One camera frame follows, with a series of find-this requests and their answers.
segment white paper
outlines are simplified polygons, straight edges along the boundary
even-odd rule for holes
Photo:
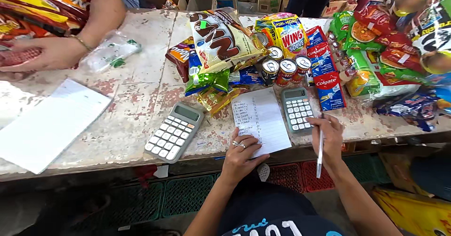
[[[39,174],[110,104],[66,79],[48,98],[0,130],[0,157]]]
[[[272,87],[239,95],[232,100],[232,108],[240,135],[254,135],[262,144],[253,157],[291,147]]]

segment red plastic crate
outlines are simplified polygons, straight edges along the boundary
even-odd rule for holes
[[[297,163],[270,166],[267,182],[303,193],[301,168]]]
[[[335,187],[332,178],[324,168],[321,169],[321,178],[316,177],[316,161],[307,161],[301,163],[302,177],[306,192],[317,192],[321,190],[333,189]]]

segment hand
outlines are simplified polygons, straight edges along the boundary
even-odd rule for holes
[[[326,165],[334,166],[342,161],[341,144],[343,143],[343,126],[337,118],[324,115],[324,118],[307,118],[307,121],[315,125],[312,130],[312,145],[315,153],[319,152],[319,132],[324,134],[323,159]]]
[[[0,71],[42,71],[67,69],[75,66],[87,53],[87,48],[76,38],[41,38],[19,40],[14,43],[12,50],[22,50],[31,47],[43,49],[41,55],[35,59],[11,67],[0,67]]]
[[[254,160],[249,160],[252,154],[262,147],[257,143],[258,139],[252,135],[238,136],[239,129],[235,128],[232,139],[230,141],[229,150],[225,155],[222,173],[219,178],[233,187],[235,187],[246,175],[248,175],[257,165],[261,164],[265,159],[269,158],[269,154],[259,156]],[[241,146],[235,146],[233,141],[245,145],[245,149]]]

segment woman's right hand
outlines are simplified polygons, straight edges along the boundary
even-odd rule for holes
[[[334,166],[341,159],[341,144],[343,143],[343,125],[337,118],[324,115],[324,118],[307,118],[311,125],[315,125],[312,130],[312,145],[315,153],[319,152],[319,132],[324,134],[323,158],[324,163],[328,166]]]

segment calculator display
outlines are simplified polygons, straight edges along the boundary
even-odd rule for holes
[[[191,110],[188,110],[184,107],[181,107],[181,106],[176,106],[174,112],[181,114],[181,115],[185,116],[186,118],[190,118],[195,121],[197,121],[197,119],[199,118],[199,114],[197,114]]]
[[[304,90],[293,90],[293,91],[287,91],[285,92],[285,98],[296,98],[296,97],[303,97],[305,96]]]

